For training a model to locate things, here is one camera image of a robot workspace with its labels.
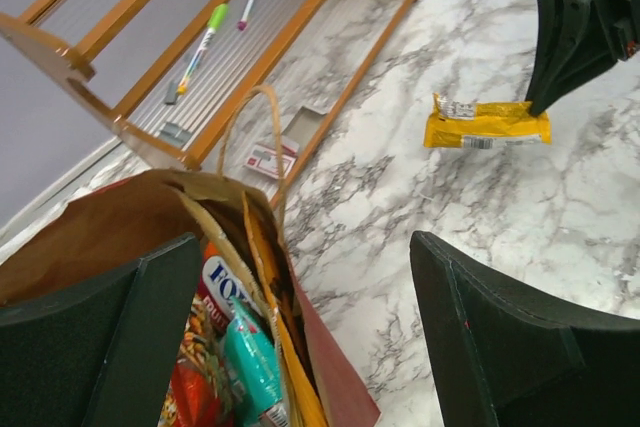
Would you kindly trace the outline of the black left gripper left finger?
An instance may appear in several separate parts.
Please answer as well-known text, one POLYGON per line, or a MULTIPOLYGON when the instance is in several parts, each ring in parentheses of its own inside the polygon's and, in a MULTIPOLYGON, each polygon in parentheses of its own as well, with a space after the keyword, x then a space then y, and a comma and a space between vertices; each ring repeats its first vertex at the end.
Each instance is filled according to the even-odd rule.
POLYGON ((198 240, 183 235, 2 308, 2 425, 156 425, 201 263, 198 240))

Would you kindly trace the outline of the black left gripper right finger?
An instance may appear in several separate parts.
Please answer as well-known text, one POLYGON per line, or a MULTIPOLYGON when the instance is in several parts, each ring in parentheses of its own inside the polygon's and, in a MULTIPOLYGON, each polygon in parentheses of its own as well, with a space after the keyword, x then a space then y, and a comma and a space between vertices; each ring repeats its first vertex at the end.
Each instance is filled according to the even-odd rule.
POLYGON ((639 323, 565 301, 417 231, 410 262, 448 426, 635 426, 639 323))

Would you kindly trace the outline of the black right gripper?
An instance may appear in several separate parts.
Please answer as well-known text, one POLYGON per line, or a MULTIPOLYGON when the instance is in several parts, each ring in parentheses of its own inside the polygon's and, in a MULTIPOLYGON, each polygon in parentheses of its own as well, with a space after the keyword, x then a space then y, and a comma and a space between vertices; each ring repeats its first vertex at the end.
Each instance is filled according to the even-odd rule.
POLYGON ((525 100, 544 113, 639 49, 639 0, 537 0, 538 40, 525 100))

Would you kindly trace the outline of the red yellow snack packet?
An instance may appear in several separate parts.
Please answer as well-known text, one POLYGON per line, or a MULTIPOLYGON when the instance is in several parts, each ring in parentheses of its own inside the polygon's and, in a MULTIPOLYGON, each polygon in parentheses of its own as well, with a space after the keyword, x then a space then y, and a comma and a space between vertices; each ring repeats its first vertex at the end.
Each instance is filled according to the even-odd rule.
POLYGON ((234 401, 205 303, 192 300, 160 426, 232 426, 234 401))

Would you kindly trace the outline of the brown and red paper bag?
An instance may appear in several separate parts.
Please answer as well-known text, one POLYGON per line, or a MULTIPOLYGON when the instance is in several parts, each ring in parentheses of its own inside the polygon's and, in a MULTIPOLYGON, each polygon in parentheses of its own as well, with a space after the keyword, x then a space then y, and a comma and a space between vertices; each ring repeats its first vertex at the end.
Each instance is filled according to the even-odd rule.
MULTIPOLYGON (((258 205, 261 219, 273 219, 290 259, 284 239, 284 210, 273 207, 260 190, 222 171, 151 169, 71 202, 56 220, 10 255, 1 266, 1 310, 107 273, 188 234, 200 245, 201 276, 204 248, 211 242, 173 188, 210 212, 258 282, 243 220, 244 193, 258 205)), ((303 292, 292 262, 291 275, 326 426, 374 425, 380 416, 378 407, 303 292)), ((199 296, 200 276, 193 298, 199 296)), ((268 322, 243 303, 274 345, 281 376, 268 322)))

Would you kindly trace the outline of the orange Fox's candy bag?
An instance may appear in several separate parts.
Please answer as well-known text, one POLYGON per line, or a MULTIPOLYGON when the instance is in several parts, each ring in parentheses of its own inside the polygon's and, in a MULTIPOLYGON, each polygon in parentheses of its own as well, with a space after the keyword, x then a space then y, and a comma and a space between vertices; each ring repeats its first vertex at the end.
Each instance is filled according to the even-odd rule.
POLYGON ((243 283, 231 269, 212 243, 207 243, 203 252, 203 266, 197 294, 204 302, 213 329, 223 334, 232 319, 233 300, 247 303, 259 312, 243 283))

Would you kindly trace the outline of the yellow snack bar packet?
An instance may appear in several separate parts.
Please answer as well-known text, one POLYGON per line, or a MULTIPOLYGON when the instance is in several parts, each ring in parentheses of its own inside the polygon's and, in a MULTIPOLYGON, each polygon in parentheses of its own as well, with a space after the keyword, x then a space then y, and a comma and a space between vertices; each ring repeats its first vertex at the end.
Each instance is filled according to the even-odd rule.
POLYGON ((552 142, 546 113, 532 116, 531 102, 463 103, 433 94, 426 148, 491 150, 552 142))

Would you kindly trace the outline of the teal mint candy bag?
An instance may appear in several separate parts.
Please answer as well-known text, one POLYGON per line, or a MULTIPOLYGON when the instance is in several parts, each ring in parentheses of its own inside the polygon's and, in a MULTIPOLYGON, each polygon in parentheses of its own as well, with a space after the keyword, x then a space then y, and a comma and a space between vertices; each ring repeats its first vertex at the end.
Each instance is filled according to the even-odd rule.
POLYGON ((275 347, 240 299, 232 298, 231 312, 222 351, 234 395, 236 425, 287 427, 275 347))

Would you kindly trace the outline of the yellow honey dijon chips bag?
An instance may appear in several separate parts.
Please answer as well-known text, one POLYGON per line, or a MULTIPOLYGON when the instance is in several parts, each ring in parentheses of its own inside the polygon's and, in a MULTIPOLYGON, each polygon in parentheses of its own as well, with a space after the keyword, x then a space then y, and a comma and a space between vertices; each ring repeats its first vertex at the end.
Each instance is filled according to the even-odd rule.
POLYGON ((291 262, 283 250, 282 236, 271 217, 260 218, 258 205, 242 195, 243 220, 268 306, 269 321, 284 381, 289 424, 326 426, 328 421, 316 391, 313 369, 304 333, 304 319, 293 285, 291 262))

